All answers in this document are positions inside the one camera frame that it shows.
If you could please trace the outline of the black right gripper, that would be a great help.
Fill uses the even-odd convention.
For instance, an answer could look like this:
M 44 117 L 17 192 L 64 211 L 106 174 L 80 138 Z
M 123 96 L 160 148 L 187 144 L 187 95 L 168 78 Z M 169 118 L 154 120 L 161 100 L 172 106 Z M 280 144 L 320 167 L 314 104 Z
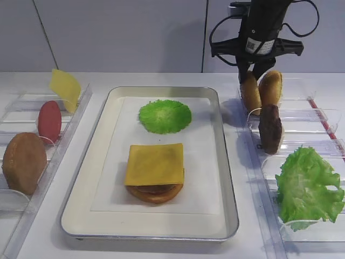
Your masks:
M 218 58 L 229 66 L 238 67 L 240 84 L 243 84 L 252 74 L 258 80 L 275 65 L 275 57 L 285 54 L 300 56 L 304 50 L 301 41 L 282 38 L 260 42 L 250 37 L 246 39 L 238 37 L 215 42 L 211 36 L 210 47 L 212 57 Z

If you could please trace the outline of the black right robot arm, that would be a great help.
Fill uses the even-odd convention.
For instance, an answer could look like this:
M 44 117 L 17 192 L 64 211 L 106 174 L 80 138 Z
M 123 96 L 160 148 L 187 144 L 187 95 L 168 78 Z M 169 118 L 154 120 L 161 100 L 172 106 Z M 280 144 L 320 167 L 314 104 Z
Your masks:
M 276 57 L 302 54 L 304 46 L 301 41 L 278 37 L 290 4 L 291 1 L 238 2 L 235 5 L 242 12 L 224 18 L 212 29 L 209 36 L 211 55 L 236 66 L 240 84 L 245 82 L 251 65 L 254 65 L 254 78 L 259 79 L 275 65 Z M 238 37 L 214 42 L 213 34 L 217 28 L 231 18 L 241 19 Z

